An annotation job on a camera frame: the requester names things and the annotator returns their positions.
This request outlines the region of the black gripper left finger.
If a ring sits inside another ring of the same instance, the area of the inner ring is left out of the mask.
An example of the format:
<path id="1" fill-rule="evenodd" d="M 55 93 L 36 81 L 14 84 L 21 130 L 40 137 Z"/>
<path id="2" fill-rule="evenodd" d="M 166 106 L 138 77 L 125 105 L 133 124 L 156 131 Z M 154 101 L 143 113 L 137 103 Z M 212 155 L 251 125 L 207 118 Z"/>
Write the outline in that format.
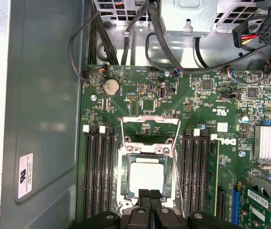
<path id="1" fill-rule="evenodd" d="M 151 196 L 147 189 L 139 190 L 139 206 L 122 216 L 111 211 L 101 212 L 71 226 L 72 229 L 149 229 L 151 226 Z"/>

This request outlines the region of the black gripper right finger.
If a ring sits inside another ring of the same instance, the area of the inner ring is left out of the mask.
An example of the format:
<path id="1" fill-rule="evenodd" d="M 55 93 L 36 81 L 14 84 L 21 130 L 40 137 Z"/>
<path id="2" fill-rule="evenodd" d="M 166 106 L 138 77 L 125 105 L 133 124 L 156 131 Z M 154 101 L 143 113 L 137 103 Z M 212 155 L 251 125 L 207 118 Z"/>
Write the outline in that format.
<path id="1" fill-rule="evenodd" d="M 238 229 L 239 226 L 202 211 L 183 217 L 175 208 L 163 207 L 159 190 L 150 190 L 151 208 L 159 229 Z"/>

